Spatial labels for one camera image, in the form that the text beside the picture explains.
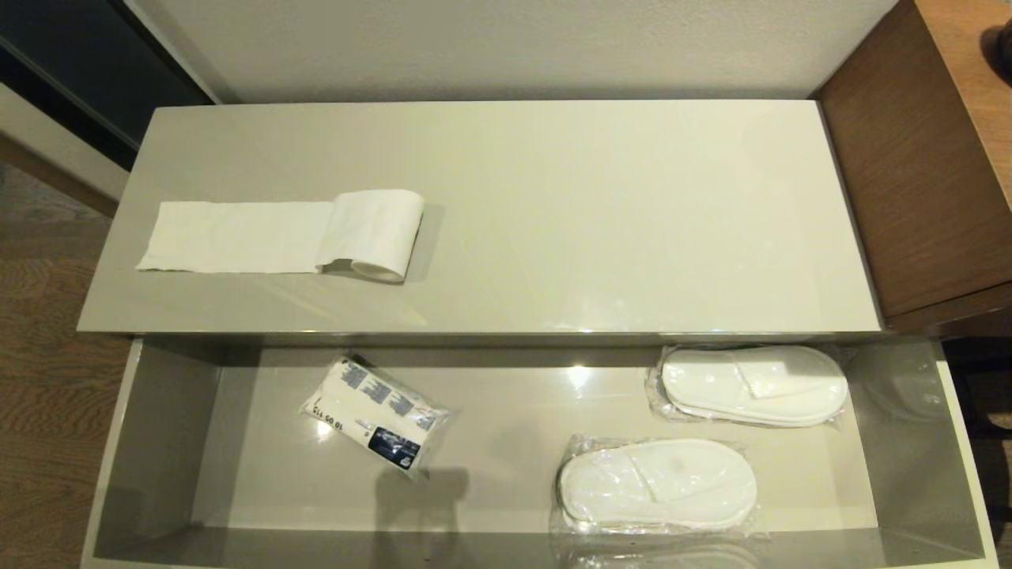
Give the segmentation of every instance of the wooden floor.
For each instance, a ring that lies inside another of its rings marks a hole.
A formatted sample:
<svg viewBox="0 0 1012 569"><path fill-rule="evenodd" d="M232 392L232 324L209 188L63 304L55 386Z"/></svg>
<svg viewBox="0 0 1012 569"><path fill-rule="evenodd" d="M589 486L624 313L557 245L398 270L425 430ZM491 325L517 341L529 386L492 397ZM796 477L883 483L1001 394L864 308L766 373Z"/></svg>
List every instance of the wooden floor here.
<svg viewBox="0 0 1012 569"><path fill-rule="evenodd" d="M0 164L0 568L76 567L126 360L75 333L109 221Z"/></svg>

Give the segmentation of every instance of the packaged item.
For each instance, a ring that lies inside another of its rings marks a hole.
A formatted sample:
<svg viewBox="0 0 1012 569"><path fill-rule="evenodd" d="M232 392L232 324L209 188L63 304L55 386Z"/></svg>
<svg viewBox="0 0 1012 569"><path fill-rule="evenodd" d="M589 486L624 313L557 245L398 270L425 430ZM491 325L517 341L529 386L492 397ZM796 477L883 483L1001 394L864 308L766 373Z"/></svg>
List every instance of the packaged item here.
<svg viewBox="0 0 1012 569"><path fill-rule="evenodd" d="M721 442L578 435L555 496L554 532L685 534L743 531L758 492L748 461Z"/></svg>
<svg viewBox="0 0 1012 569"><path fill-rule="evenodd" d="M780 427L832 421L847 400L847 378L828 354L807 346L665 348L648 372L658 416Z"/></svg>
<svg viewBox="0 0 1012 569"><path fill-rule="evenodd" d="M685 536L554 535L556 567L565 569L758 569L759 540Z"/></svg>
<svg viewBox="0 0 1012 569"><path fill-rule="evenodd" d="M344 356L302 411L341 431L413 479L450 412Z"/></svg>

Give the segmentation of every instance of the glossy white surface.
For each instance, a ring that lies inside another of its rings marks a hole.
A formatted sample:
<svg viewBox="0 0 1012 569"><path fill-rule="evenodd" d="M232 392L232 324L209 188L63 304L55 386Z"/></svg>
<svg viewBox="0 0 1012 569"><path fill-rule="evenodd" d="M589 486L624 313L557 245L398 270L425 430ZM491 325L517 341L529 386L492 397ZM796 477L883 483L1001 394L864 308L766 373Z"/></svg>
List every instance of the glossy white surface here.
<svg viewBox="0 0 1012 569"><path fill-rule="evenodd" d="M384 352L388 361L397 359ZM298 414L334 352L269 349L223 372L193 501L207 525L287 530L541 533L570 437L733 440L755 472L756 532L877 524L852 407L835 425L768 429L655 418L644 368L384 367L455 410L417 486ZM368 351L363 352L366 358Z"/></svg>
<svg viewBox="0 0 1012 569"><path fill-rule="evenodd" d="M163 200L403 187L407 279L138 272ZM160 109L80 322L90 331L879 330L814 101Z"/></svg>
<svg viewBox="0 0 1012 569"><path fill-rule="evenodd" d="M559 495L574 529L663 534L737 526L757 492L744 457L719 442L682 438L574 457L560 473Z"/></svg>
<svg viewBox="0 0 1012 569"><path fill-rule="evenodd" d="M677 349L664 360L661 380L686 413L778 426L819 424L847 399L836 361L805 346Z"/></svg>

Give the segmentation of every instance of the plastic wrapped slippers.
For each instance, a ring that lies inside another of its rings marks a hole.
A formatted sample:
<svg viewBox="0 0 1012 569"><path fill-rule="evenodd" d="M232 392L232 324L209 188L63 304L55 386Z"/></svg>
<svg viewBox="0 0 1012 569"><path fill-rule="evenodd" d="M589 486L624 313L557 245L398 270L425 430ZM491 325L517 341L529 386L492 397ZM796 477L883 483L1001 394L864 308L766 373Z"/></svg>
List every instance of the plastic wrapped slippers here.
<svg viewBox="0 0 1012 569"><path fill-rule="evenodd" d="M675 349L659 372L670 404L697 417L804 427L831 420L847 399L837 362L804 346Z"/></svg>
<svg viewBox="0 0 1012 569"><path fill-rule="evenodd" d="M566 569L757 569L759 560L747 549L732 544L643 544L573 548L565 551L558 567Z"/></svg>
<svg viewBox="0 0 1012 569"><path fill-rule="evenodd" d="M566 463L559 476L565 519L580 532L726 530L749 516L756 496L744 457L696 438L589 452Z"/></svg>

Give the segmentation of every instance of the unrolled toilet paper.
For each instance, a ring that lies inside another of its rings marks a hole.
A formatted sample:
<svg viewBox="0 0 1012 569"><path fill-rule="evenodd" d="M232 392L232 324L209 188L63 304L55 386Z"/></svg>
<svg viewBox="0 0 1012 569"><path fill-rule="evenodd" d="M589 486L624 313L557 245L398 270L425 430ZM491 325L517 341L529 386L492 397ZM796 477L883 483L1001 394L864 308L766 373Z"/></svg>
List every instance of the unrolled toilet paper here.
<svg viewBox="0 0 1012 569"><path fill-rule="evenodd" d="M139 270L320 272L350 260L356 272L404 280L424 200L406 189L370 189L334 201L166 201Z"/></svg>

